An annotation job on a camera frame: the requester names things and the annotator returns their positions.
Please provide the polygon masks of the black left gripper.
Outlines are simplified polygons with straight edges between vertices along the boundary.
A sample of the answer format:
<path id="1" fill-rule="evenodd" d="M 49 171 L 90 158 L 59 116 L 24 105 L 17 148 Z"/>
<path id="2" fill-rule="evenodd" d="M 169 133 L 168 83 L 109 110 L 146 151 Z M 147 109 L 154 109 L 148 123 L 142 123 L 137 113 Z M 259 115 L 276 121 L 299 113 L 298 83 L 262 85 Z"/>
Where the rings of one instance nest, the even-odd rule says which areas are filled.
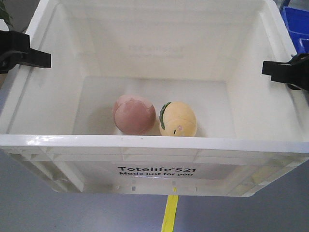
<path id="1" fill-rule="evenodd" d="M 0 73 L 16 64 L 51 68 L 51 54 L 30 48 L 30 36 L 17 31 L 0 31 Z"/>

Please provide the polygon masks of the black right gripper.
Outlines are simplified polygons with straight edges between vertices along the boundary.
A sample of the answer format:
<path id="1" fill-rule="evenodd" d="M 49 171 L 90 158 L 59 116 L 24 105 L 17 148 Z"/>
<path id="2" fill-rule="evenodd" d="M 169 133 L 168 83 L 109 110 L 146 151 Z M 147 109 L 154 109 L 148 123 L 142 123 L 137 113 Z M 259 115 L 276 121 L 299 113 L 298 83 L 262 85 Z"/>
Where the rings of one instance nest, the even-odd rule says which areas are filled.
<path id="1" fill-rule="evenodd" d="M 269 75 L 271 81 L 287 83 L 292 90 L 309 90 L 309 54 L 300 53 L 287 63 L 263 61 L 263 75 Z"/>

